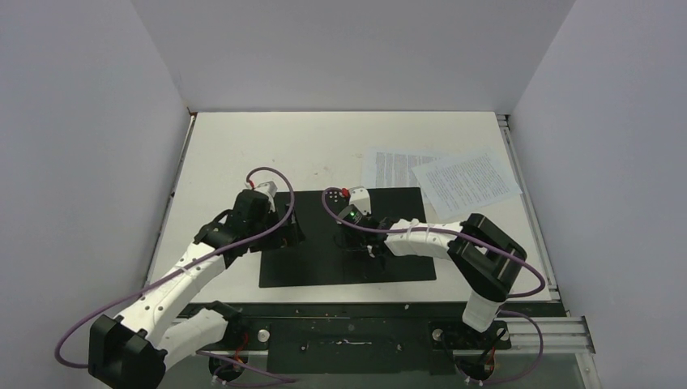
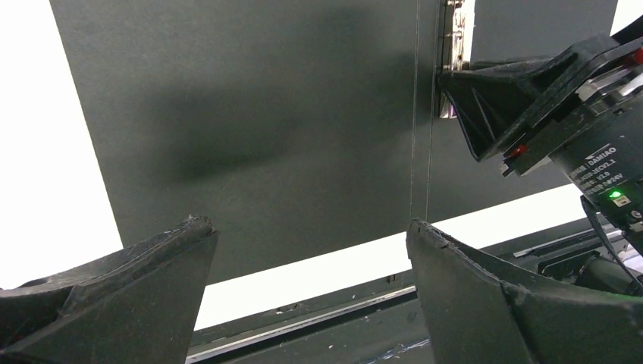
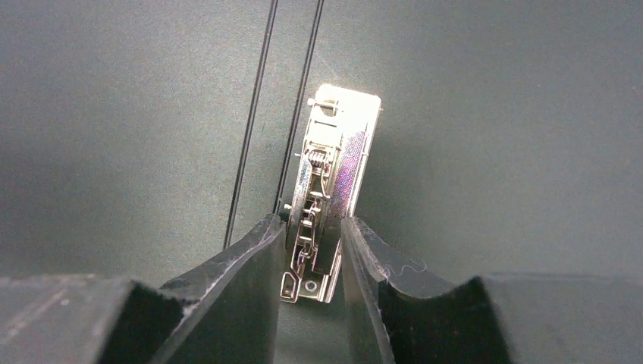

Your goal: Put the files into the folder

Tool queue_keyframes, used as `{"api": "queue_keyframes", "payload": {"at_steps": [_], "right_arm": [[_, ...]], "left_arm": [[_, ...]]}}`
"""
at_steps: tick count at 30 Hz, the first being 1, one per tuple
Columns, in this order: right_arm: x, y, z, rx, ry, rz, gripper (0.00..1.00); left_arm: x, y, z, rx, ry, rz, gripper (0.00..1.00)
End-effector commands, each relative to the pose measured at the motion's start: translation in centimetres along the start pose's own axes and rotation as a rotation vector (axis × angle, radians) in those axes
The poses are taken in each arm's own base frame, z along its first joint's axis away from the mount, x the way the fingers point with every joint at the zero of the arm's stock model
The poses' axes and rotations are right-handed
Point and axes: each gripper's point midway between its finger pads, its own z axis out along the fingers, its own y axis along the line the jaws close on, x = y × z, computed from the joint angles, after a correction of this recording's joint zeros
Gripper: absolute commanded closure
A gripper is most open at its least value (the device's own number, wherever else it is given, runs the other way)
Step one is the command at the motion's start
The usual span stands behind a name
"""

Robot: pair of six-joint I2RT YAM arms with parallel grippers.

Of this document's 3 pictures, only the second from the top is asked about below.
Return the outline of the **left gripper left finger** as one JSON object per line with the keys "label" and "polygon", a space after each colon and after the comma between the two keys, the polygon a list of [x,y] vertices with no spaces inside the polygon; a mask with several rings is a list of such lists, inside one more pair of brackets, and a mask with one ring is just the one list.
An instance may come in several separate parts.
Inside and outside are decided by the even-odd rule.
{"label": "left gripper left finger", "polygon": [[133,246],[1,292],[3,363],[183,363],[219,233],[192,215]]}

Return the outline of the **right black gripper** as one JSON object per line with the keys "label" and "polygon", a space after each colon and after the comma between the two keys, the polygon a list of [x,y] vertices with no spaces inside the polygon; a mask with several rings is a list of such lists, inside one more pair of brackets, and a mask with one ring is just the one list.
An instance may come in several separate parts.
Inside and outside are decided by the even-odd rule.
{"label": "right black gripper", "polygon": [[445,71],[438,85],[477,162],[507,149],[502,172],[519,176],[554,163],[584,202],[626,236],[641,236],[641,19],[555,57]]}

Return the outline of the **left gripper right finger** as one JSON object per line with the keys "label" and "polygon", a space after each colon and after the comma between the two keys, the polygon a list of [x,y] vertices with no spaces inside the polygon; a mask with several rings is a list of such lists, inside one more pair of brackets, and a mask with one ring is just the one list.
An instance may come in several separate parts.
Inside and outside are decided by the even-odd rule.
{"label": "left gripper right finger", "polygon": [[530,272],[413,219],[406,232],[437,363],[640,363],[642,300]]}

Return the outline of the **grey and black folder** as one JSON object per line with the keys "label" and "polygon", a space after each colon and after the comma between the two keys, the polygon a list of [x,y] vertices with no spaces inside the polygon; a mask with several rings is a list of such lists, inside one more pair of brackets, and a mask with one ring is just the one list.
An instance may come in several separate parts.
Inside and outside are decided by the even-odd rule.
{"label": "grey and black folder", "polygon": [[442,1],[53,1],[125,246],[189,215],[213,283],[567,184],[438,118]]}

